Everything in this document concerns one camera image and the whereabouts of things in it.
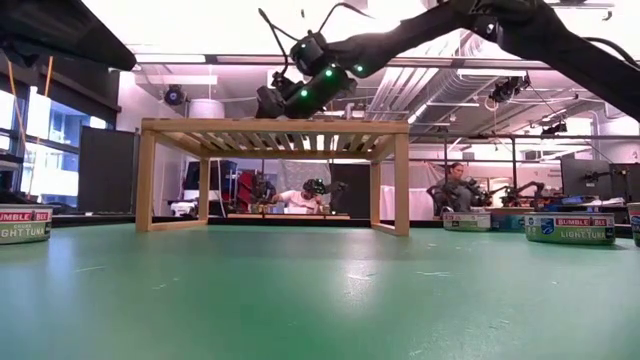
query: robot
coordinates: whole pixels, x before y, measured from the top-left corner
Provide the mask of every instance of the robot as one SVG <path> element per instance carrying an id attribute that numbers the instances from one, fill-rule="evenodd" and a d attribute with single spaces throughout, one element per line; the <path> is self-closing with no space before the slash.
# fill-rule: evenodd
<path id="1" fill-rule="evenodd" d="M 334 6 L 327 18 L 338 6 L 361 13 L 341 3 Z M 298 40 L 288 54 L 276 32 L 286 33 L 272 24 L 264 11 L 259 12 L 278 41 L 285 67 L 274 74 L 275 89 L 266 86 L 258 89 L 256 117 L 309 118 L 322 111 L 339 93 L 355 86 L 347 72 L 357 78 L 369 77 L 397 55 L 463 28 L 515 56 L 546 63 L 640 121 L 640 102 L 637 101 L 640 99 L 637 86 L 640 65 L 611 41 L 581 38 L 569 31 L 543 0 L 441 0 L 434 8 L 402 21 L 387 33 L 360 34 L 329 43 L 321 34 L 321 26 Z M 625 60 L 610 55 L 593 42 L 612 47 Z M 293 83 L 286 78 L 289 58 L 302 74 L 311 77 L 309 82 Z M 497 101 L 506 98 L 496 96 Z"/>

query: person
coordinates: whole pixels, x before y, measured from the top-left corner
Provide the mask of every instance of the person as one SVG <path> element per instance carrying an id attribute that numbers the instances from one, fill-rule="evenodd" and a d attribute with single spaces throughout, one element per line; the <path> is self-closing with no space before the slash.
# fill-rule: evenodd
<path id="1" fill-rule="evenodd" d="M 455 211 L 471 212 L 471 200 L 473 198 L 473 194 L 466 187 L 465 181 L 462 179 L 462 176 L 464 175 L 464 165 L 458 162 L 451 164 L 448 168 L 448 175 L 449 176 L 447 176 L 446 180 L 443 178 L 436 183 L 439 190 L 434 193 L 436 195 L 436 199 L 434 200 L 438 202 L 437 199 L 444 196 L 441 189 L 447 185 L 447 187 L 452 189 L 453 193 L 456 195 L 455 204 L 453 204 Z M 440 209 L 438 204 L 435 205 L 435 215 L 436 217 L 439 217 L 442 209 Z"/>
<path id="2" fill-rule="evenodd" d="M 304 208 L 307 214 L 316 214 L 324 205 L 321 196 L 324 193 L 325 186 L 322 179 L 309 179 L 302 185 L 302 191 L 288 190 L 276 194 L 272 201 L 285 203 L 290 208 Z"/>

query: green floor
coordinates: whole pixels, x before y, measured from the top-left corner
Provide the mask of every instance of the green floor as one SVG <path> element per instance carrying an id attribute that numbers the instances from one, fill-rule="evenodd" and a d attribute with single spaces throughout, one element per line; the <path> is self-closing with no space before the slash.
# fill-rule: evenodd
<path id="1" fill-rule="evenodd" d="M 133 226 L 0 247 L 0 359 L 639 359 L 640 249 Z"/>

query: tuna can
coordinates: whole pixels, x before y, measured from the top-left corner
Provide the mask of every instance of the tuna can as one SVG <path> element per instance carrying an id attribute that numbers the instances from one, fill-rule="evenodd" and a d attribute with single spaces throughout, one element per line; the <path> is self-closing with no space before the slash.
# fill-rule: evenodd
<path id="1" fill-rule="evenodd" d="M 491 213 L 444 213 L 442 222 L 445 230 L 451 231 L 489 231 L 491 230 Z"/>
<path id="2" fill-rule="evenodd" d="M 524 214 L 533 208 L 494 208 L 491 212 L 491 229 L 504 232 L 524 232 Z"/>
<path id="3" fill-rule="evenodd" d="M 572 245 L 615 243 L 613 214 L 529 213 L 524 217 L 527 240 Z"/>
<path id="4" fill-rule="evenodd" d="M 0 204 L 0 245 L 47 241 L 53 206 Z"/>
<path id="5" fill-rule="evenodd" d="M 633 232 L 633 240 L 636 246 L 640 247 L 640 203 L 628 204 L 629 222 L 631 223 L 631 231 Z"/>

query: man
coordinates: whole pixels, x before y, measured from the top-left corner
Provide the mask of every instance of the man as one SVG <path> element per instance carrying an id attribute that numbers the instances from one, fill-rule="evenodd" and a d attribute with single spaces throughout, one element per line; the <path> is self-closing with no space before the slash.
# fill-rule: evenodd
<path id="1" fill-rule="evenodd" d="M 462 176 L 464 175 L 464 165 L 462 165 L 461 163 L 453 163 L 449 166 L 448 172 L 449 176 L 447 177 L 446 182 L 445 179 L 442 179 L 436 184 L 437 186 L 439 186 L 438 190 L 434 192 L 434 202 L 436 203 L 434 204 L 436 208 L 436 218 L 438 218 L 441 215 L 440 213 L 442 212 L 442 209 L 440 208 L 438 203 L 440 202 L 439 200 L 442 200 L 445 196 L 442 190 L 442 187 L 444 187 L 445 185 L 448 189 L 451 189 L 453 194 L 456 196 L 456 199 L 454 200 L 455 203 L 453 204 L 454 210 L 456 212 L 471 212 L 471 200 L 473 198 L 473 194 L 466 187 L 466 182 L 462 180 Z"/>
<path id="2" fill-rule="evenodd" d="M 306 209 L 307 214 L 320 212 L 322 196 L 326 188 L 321 179 L 309 179 L 302 185 L 302 191 L 289 190 L 273 197 L 273 202 L 283 202 L 287 207 Z"/>

